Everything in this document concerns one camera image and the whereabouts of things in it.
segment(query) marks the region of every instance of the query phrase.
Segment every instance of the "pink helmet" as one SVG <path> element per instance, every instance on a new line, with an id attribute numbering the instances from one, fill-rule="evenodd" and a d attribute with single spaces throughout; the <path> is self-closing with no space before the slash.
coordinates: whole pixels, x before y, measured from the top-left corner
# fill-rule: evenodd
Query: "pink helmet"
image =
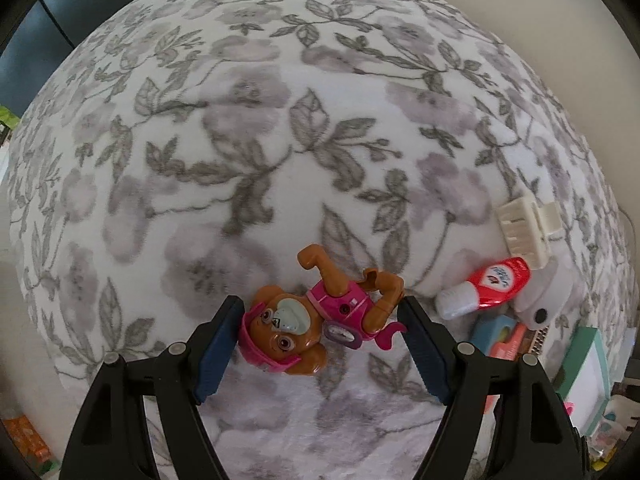
<path id="1" fill-rule="evenodd" d="M 246 312 L 244 316 L 242 316 L 240 332 L 238 334 L 238 347 L 240 348 L 242 357 L 244 357 L 249 364 L 272 373 L 284 372 L 294 364 L 302 361 L 302 358 L 299 355 L 291 355 L 282 361 L 276 361 L 260 350 L 249 336 L 249 324 L 256 317 L 260 316 L 265 306 L 264 303 L 258 303 L 252 306 L 249 312 Z"/>

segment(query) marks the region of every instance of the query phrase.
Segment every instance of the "plastic dog figurine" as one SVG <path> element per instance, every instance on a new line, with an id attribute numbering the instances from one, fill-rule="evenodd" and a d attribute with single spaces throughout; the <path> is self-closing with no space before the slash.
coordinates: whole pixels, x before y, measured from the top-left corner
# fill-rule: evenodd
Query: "plastic dog figurine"
<path id="1" fill-rule="evenodd" d="M 305 296 L 287 294 L 277 285 L 258 291 L 239 334 L 247 362 L 270 372 L 312 375 L 326 365 L 322 334 L 352 349 L 373 339 L 389 350 L 393 334 L 406 330 L 397 321 L 386 325 L 404 296 L 399 276 L 365 269 L 363 280 L 351 281 L 317 244 L 302 249 L 298 261 L 305 269 L 317 267 L 322 280 Z M 375 303 L 368 295 L 373 291 L 382 294 Z"/>

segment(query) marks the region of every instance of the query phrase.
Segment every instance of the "red bottle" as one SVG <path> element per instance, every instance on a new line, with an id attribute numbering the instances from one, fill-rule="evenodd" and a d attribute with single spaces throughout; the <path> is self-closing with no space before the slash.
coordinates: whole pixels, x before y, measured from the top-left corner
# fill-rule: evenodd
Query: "red bottle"
<path id="1" fill-rule="evenodd" d="M 531 277 L 526 262 L 507 258 L 476 270 L 466 282 L 442 290 L 436 296 L 436 310 L 445 320 L 484 310 L 509 301 L 527 285 Z"/>

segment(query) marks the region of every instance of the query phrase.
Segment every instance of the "white blanket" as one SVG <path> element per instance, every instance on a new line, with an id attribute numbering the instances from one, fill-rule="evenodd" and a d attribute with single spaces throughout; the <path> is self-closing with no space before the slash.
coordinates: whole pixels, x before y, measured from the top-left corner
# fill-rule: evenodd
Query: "white blanket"
<path id="1" fill-rule="evenodd" d="M 637 303 L 618 208 L 564 108 L 516 53 L 441 0 L 136 0 L 50 78 L 11 145 L 12 240 L 31 318 L 82 401 L 107 351 L 157 354 L 227 294 L 356 275 L 430 297 L 507 256 L 493 209 L 558 200 L 572 293 L 544 360 Z M 468 335 L 474 316 L 449 324 Z M 315 378 L 236 356 L 200 410 L 230 478 L 409 479 L 444 412 L 403 341 L 330 346 Z M 156 407 L 161 470 L 174 478 Z M 470 468 L 486 458 L 490 420 Z"/>

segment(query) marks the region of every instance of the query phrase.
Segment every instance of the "silver screw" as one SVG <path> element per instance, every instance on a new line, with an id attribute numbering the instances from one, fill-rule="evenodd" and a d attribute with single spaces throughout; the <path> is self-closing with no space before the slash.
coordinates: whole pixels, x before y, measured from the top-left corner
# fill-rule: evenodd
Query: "silver screw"
<path id="1" fill-rule="evenodd" d="M 524 354 L 522 356 L 522 361 L 524 364 L 529 366 L 535 366 L 538 364 L 538 358 L 533 354 Z"/>
<path id="2" fill-rule="evenodd" d="M 103 362 L 106 365 L 114 365 L 118 362 L 119 358 L 120 358 L 120 354 L 118 354 L 117 352 L 107 352 L 104 355 Z"/>
<path id="3" fill-rule="evenodd" d="M 169 354 L 180 355 L 184 353 L 186 349 L 187 345 L 185 345 L 184 343 L 173 343 L 171 346 L 169 346 Z"/>
<path id="4" fill-rule="evenodd" d="M 461 354 L 471 355 L 475 351 L 476 348 L 471 343 L 463 342 L 458 345 L 458 352 Z"/>

